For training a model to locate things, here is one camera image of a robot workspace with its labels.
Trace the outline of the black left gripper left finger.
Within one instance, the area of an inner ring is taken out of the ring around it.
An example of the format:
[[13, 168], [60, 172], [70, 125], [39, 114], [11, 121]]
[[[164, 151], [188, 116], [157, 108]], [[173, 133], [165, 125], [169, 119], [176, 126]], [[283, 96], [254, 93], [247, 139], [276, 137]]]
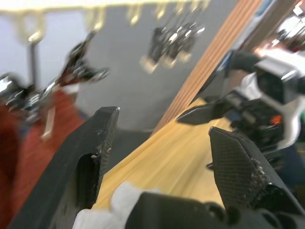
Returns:
[[68, 135], [10, 229], [71, 229], [96, 202], [107, 167], [119, 108], [102, 107]]

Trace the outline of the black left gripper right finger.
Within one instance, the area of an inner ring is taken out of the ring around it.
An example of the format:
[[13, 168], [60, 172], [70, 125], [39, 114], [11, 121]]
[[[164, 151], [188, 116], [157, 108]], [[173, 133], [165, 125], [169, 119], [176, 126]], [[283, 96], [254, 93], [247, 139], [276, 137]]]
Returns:
[[302, 211], [274, 168], [246, 136], [211, 127], [209, 137], [214, 179], [225, 207]]

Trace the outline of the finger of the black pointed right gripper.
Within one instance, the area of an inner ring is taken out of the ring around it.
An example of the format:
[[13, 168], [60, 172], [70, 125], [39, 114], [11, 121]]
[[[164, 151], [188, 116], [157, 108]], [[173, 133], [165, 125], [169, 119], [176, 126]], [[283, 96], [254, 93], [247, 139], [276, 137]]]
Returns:
[[194, 106], [176, 118], [176, 122], [187, 125], [202, 125], [220, 119], [230, 110], [224, 101], [213, 101], [204, 105]]

